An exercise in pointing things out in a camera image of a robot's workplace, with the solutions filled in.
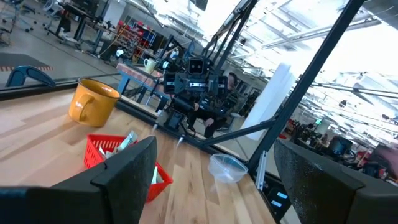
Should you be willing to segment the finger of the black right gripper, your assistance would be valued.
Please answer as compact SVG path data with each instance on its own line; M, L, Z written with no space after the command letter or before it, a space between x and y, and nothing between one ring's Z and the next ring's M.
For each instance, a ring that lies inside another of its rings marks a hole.
M187 133L187 126L183 124L187 116L194 110L194 101L186 94L177 94L160 98L160 103L155 112L157 118L154 128L163 127L169 131Z
M175 107L187 114L187 128L194 134L196 133L194 124L198 118L203 120L205 126L203 136L205 138L212 138L215 131L223 126L223 116L214 111L203 109L196 98L176 95Z

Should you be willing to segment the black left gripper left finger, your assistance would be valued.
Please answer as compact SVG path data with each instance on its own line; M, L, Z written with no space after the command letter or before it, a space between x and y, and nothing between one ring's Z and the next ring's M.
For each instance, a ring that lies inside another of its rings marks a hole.
M138 224L156 156L150 136L54 185L46 224Z

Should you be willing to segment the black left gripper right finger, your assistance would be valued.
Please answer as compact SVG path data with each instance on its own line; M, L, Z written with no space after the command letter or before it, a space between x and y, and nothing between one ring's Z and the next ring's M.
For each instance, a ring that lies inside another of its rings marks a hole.
M302 224L398 224L398 187L284 139L274 160Z

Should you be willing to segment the black round bin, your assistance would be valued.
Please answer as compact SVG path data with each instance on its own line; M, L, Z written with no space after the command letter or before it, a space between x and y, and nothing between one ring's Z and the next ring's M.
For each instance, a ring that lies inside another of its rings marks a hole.
M328 149L335 155L341 156L351 149L353 142L342 136L335 136L329 143Z

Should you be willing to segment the person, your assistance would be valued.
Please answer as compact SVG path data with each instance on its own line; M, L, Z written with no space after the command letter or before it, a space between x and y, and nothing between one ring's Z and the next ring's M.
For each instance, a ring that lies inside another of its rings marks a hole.
M238 105L238 94L235 91L238 78L235 73L228 73L228 89L224 96L216 98L210 103L217 109L217 112L207 111L200 108L198 101L193 103L193 112L190 113L187 119L188 128L194 131L194 124L197 118L203 120L205 125L204 137L210 138L214 135L217 129L222 128L228 116L236 109Z

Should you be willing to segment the red plastic mesh basket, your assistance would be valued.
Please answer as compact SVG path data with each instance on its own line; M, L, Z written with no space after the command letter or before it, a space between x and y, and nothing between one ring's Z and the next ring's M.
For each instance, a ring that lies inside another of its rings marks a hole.
M128 136L117 136L108 134L88 134L86 136L86 149L83 163L87 169L96 166L105 160L106 153L113 153L124 140L132 139L129 144L138 142L135 134ZM147 194L146 203L157 198L166 187L173 183L173 179L158 163L155 163L156 175L152 178L152 183Z

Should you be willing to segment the black box with lights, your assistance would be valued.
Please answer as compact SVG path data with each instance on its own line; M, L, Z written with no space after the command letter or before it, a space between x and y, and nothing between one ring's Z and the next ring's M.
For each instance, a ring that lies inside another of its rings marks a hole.
M278 219L281 219L291 206L289 196L283 187L271 187L267 198Z

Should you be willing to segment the white mug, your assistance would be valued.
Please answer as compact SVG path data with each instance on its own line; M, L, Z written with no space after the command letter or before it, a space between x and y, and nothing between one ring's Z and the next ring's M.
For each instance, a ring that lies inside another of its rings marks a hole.
M144 67L147 73L152 73L155 70L157 62L151 58L146 58L144 60Z

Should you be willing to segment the clear plastic container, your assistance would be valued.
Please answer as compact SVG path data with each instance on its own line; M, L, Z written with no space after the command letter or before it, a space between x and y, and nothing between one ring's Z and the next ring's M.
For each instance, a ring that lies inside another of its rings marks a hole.
M208 171L218 181L225 184L239 182L247 174L248 168L237 158L228 154L213 154Z

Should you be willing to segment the grey-blue metal table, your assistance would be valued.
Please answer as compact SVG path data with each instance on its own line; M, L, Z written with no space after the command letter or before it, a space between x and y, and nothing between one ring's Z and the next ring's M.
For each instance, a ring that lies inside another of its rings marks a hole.
M121 80L117 87L117 91L123 94L130 82L138 84L140 97L137 102L140 103L144 95L144 90L150 92L150 96L157 96L160 99L160 107L163 108L166 103L171 100L171 96L164 93L161 79L163 73L154 70L152 73L147 73L143 66L127 65L119 63L116 66L117 71L121 75Z

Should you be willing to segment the shelf with coloured bins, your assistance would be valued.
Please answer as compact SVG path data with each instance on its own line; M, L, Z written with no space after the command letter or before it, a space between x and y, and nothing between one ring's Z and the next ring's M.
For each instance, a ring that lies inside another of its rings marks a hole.
M123 51L123 56L132 63L143 63L145 59L154 58L153 43L157 34L144 23L119 21L115 44Z

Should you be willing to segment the yellow enamel mug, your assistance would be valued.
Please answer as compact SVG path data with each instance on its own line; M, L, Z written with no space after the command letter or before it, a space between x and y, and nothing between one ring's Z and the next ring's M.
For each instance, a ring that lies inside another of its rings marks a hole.
M117 90L101 81L79 78L68 115L80 124L103 127L120 98Z

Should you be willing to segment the black office desk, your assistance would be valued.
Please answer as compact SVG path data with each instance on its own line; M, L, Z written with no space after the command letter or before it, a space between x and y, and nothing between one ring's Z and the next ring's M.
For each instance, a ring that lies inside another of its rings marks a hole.
M62 34L70 32L73 19L77 18L78 22L76 31L72 36L72 42L76 44L83 42L82 36L88 22L92 24L103 22L103 15L97 13L100 0L70 0L70 2L60 2L57 5L60 6L58 26L55 31L50 30L49 27L45 30L47 35L55 36L61 44L67 41L67 38L62 37Z

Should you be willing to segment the black mat with hazard stripe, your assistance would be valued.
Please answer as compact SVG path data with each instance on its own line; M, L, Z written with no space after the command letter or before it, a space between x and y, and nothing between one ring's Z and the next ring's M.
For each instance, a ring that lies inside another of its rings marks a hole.
M0 53L0 72L11 72L18 66L29 65L43 72L53 71L53 67L26 54Z

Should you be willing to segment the silver metal bracket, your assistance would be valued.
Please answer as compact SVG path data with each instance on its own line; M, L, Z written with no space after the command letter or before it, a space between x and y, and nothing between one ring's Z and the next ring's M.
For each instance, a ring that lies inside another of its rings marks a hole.
M256 175L256 188L260 191L262 191L263 187L264 187L266 164L267 164L267 151L263 151L259 158L259 164L258 164L257 175Z

